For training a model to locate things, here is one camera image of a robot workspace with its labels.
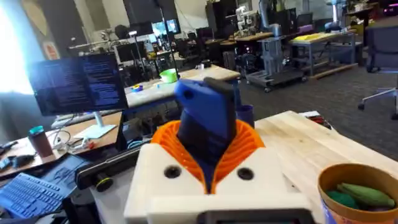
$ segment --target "window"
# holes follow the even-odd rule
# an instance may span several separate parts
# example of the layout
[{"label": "window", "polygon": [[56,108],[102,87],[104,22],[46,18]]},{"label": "window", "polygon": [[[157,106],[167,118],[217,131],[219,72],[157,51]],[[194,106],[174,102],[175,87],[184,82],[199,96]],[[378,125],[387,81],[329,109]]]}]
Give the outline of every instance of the window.
[{"label": "window", "polygon": [[33,94],[25,72],[22,50],[14,28],[0,5],[0,92]]}]

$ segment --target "keyboard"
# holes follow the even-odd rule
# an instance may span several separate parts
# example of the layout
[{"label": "keyboard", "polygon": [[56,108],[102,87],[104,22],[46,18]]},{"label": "keyboard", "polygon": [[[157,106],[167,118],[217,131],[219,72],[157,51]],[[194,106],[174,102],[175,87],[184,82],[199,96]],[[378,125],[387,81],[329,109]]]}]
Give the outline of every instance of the keyboard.
[{"label": "keyboard", "polygon": [[70,190],[20,173],[0,189],[0,205],[14,217],[30,218],[56,211]]}]

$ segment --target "hole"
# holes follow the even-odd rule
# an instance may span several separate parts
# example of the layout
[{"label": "hole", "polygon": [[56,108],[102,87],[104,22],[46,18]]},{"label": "hole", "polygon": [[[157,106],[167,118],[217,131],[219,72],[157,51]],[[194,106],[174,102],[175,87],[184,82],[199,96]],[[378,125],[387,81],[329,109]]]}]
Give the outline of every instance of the hole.
[{"label": "hole", "polygon": [[181,168],[178,166],[169,166],[164,170],[164,175],[169,179],[177,178],[181,175]]},{"label": "hole", "polygon": [[251,180],[254,177],[254,173],[251,169],[249,168],[240,168],[238,170],[238,176],[242,179],[242,180]]},{"label": "hole", "polygon": [[189,91],[189,90],[185,90],[185,91],[184,91],[184,97],[185,97],[187,100],[191,100],[191,99],[193,98],[193,93],[192,93],[191,91]]}]

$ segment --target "table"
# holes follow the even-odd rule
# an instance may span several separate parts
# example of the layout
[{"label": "table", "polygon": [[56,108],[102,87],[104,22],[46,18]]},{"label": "table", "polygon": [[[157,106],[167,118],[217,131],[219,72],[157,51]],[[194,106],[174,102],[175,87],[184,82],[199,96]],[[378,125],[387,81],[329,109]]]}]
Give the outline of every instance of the table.
[{"label": "table", "polygon": [[[193,69],[185,72],[180,72],[179,74],[181,78],[187,78],[192,80],[203,80],[205,77],[212,77],[218,80],[230,81],[235,80],[240,76],[239,72],[221,68],[216,65],[212,65],[210,68],[205,68],[204,70]],[[133,113],[138,110],[144,110],[147,108],[151,108],[155,105],[174,100],[175,83],[167,84],[163,83],[159,79],[155,79],[140,84],[144,86],[144,90],[137,93],[133,93],[130,87],[125,88],[127,103],[129,106],[129,109],[126,110],[126,113]],[[103,111],[102,113],[111,114],[117,111],[119,110]],[[70,124],[79,123],[93,118],[93,114],[86,114],[84,116],[79,116],[73,119]],[[51,127],[61,127],[67,121],[67,119],[64,119],[62,121],[56,121],[51,125]]]},{"label": "table", "polygon": [[214,43],[220,43],[221,41],[223,41],[224,39],[213,39],[213,40],[206,40],[205,44],[209,45],[209,44],[214,44]]},{"label": "table", "polygon": [[271,32],[263,32],[263,33],[250,35],[247,37],[235,38],[235,41],[256,41],[256,40],[261,40],[261,39],[265,39],[265,38],[272,37],[272,36],[273,36],[273,33],[271,33]]},{"label": "table", "polygon": [[309,198],[318,223],[325,222],[317,189],[324,168],[353,162],[398,178],[396,161],[292,111],[256,121],[256,131],[266,147],[277,151],[287,182]]},{"label": "table", "polygon": [[[110,147],[112,145],[115,145],[117,140],[118,140],[118,134],[119,134],[119,128],[120,128],[120,123],[121,123],[121,118],[122,118],[122,112],[118,112],[115,114],[111,114],[108,116],[103,117],[104,124],[115,124],[116,127],[112,129],[110,132],[106,133],[102,138],[99,139],[92,139],[91,141],[94,142],[95,146],[93,149],[82,149],[76,152],[69,152],[71,154],[77,154],[77,155],[82,155],[86,152],[91,152],[94,150],[98,149],[103,149],[104,147]],[[75,125],[68,126],[66,128],[63,128],[63,130],[68,131],[71,134],[71,141],[73,141],[73,136],[81,132],[82,130],[90,127],[91,125],[96,124],[96,121],[94,119],[82,123],[78,123]],[[55,134],[51,135],[55,131],[48,131],[46,132],[46,135],[49,136],[49,142],[50,145],[53,146],[53,140],[55,138]],[[65,142],[68,139],[68,134],[60,132],[58,135],[63,142]],[[12,147],[10,151],[5,153],[4,155],[1,156],[1,159],[6,158],[8,156],[20,156],[20,155],[32,155],[35,154],[35,150],[30,144],[30,141],[28,138],[22,138],[17,140],[18,144]],[[44,165],[49,162],[56,161],[59,157],[63,156],[67,151],[58,151],[54,150],[53,155],[47,156],[45,158],[41,158],[39,155],[35,156],[34,161],[32,161],[30,164],[27,164],[26,166],[22,166],[20,168],[14,169],[13,167],[9,167],[3,172],[0,172],[0,179],[6,179],[8,177],[13,176],[13,174],[17,174],[23,170],[35,168],[41,165]]]},{"label": "table", "polygon": [[372,12],[373,6],[364,8],[360,11],[347,12],[346,16],[356,16],[363,19],[363,45],[366,47],[368,45],[368,37],[366,35],[366,28],[369,25],[369,14]]},{"label": "table", "polygon": [[[321,36],[319,36],[319,38],[311,39],[311,40],[295,40],[295,39],[291,40],[289,43],[292,47],[305,47],[308,49],[308,59],[294,57],[294,58],[292,58],[292,60],[298,61],[298,62],[309,63],[308,68],[305,68],[304,70],[306,70],[306,69],[310,70],[310,78],[322,78],[322,77],[325,77],[327,75],[330,75],[330,74],[333,74],[333,73],[336,73],[336,72],[339,72],[342,70],[353,68],[358,65],[357,63],[355,63],[355,33],[354,32],[355,32],[355,30],[349,30],[346,33],[339,32],[339,33],[322,34]],[[343,65],[338,68],[334,68],[331,70],[327,70],[325,72],[314,74],[315,68],[331,63],[332,55],[336,54],[331,51],[331,46],[330,46],[330,51],[328,54],[328,62],[322,61],[318,64],[315,64],[314,51],[313,51],[314,45],[322,44],[324,42],[329,42],[329,44],[331,44],[332,41],[341,39],[341,38],[345,38],[345,37],[349,37],[351,39],[350,40],[351,45],[349,45],[350,49],[348,49],[351,51],[351,64]]]}]

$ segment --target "cup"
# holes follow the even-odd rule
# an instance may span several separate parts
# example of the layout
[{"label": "cup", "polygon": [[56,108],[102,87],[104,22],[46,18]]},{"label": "cup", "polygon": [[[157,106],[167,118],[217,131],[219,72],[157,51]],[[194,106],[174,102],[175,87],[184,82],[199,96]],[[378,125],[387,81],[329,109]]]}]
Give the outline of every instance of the cup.
[{"label": "cup", "polygon": [[43,126],[32,128],[29,131],[28,139],[41,158],[51,156],[53,154],[49,139],[45,134]]},{"label": "cup", "polygon": [[253,105],[241,105],[236,108],[236,119],[240,119],[254,128],[253,111]]},{"label": "cup", "polygon": [[398,202],[398,180],[377,168],[362,164],[338,164],[326,168],[318,178],[326,224],[394,224],[398,221],[398,207],[383,212],[370,212],[346,207],[327,196],[341,183],[357,184],[380,190]]}]

